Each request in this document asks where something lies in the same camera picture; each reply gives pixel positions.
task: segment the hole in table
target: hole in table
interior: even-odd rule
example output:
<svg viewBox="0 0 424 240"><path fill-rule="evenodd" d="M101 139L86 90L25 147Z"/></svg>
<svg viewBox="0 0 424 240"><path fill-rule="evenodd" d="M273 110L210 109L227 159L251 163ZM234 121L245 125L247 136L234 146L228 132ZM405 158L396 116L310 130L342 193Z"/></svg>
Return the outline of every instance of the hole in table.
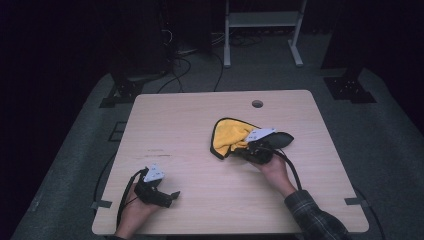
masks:
<svg viewBox="0 0 424 240"><path fill-rule="evenodd" d="M261 108L264 105L264 103L261 100L254 100L252 102L252 106L255 108Z"/></svg>

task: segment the white shelf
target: white shelf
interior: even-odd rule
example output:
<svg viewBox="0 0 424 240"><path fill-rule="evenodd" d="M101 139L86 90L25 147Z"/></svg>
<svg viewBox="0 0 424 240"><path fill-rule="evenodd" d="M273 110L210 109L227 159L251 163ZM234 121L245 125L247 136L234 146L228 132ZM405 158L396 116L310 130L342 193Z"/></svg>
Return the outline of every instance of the white shelf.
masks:
<svg viewBox="0 0 424 240"><path fill-rule="evenodd" d="M230 13L229 27L296 26L298 15L298 11Z"/></svg>

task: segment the dark background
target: dark background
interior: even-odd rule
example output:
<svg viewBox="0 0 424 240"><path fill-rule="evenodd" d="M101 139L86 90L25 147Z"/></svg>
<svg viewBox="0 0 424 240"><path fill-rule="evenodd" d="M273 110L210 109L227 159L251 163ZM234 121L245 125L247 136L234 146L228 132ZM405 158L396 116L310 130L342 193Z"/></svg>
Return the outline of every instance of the dark background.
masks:
<svg viewBox="0 0 424 240"><path fill-rule="evenodd" d="M106 6L98 5L100 14L93 8L97 1L0 2L0 235L5 238L13 234L25 214L87 96L109 72L108 59L116 54L115 44L128 47L119 45L121 40L110 41L106 34L112 25L125 27L121 12L114 8L116 1L106 2ZM210 37L207 33L223 30L224 1L199 2L162 1L166 6L163 24L172 26L176 37L207 48L202 45ZM347 67L359 61L386 82L424 132L424 5L421 1L369 2L309 1L302 32L333 30L323 68ZM239 0L232 1L232 8L266 11L275 6L281 10L297 7L293 1L286 3ZM204 24L193 28L187 17L199 15L205 16ZM197 29L184 32L185 25Z"/></svg>

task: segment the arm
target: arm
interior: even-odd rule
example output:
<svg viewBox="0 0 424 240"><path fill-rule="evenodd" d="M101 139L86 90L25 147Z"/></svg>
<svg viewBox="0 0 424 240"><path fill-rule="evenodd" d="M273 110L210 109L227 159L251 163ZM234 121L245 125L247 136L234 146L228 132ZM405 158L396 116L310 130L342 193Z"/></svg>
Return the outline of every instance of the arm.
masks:
<svg viewBox="0 0 424 240"><path fill-rule="evenodd" d="M135 184L132 185L128 197L127 205L122 211L121 222L116 229L115 235L110 240L130 239L146 220L160 209L154 204L145 204L134 192Z"/></svg>
<svg viewBox="0 0 424 240"><path fill-rule="evenodd" d="M334 216L319 209L305 190L297 191L287 175L283 159L274 154L267 164L252 163L283 197L284 203L302 229L306 239L350 239L345 226Z"/></svg>

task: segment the shelf leg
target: shelf leg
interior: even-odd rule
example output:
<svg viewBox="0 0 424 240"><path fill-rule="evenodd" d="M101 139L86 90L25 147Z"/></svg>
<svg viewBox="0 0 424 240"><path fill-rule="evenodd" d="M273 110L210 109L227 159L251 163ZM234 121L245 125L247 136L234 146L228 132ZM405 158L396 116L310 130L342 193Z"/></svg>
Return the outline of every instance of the shelf leg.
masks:
<svg viewBox="0 0 424 240"><path fill-rule="evenodd" d="M303 66L303 61L302 61L302 58L300 57L299 51L297 50L296 44L297 44L297 40L299 38L300 28L302 27L302 21L303 21L303 15L304 15L304 12L305 12L305 8L306 8L306 2L307 2L307 0L302 1L302 6L300 7L299 14L297 16L296 27L294 29L293 39L288 41L290 51L292 52L292 55L293 55L293 58L294 58L294 61L295 61L297 67Z"/></svg>
<svg viewBox="0 0 424 240"><path fill-rule="evenodd" d="M224 67L231 67L231 52L230 52L230 1L227 0L225 5L225 44L224 44Z"/></svg>

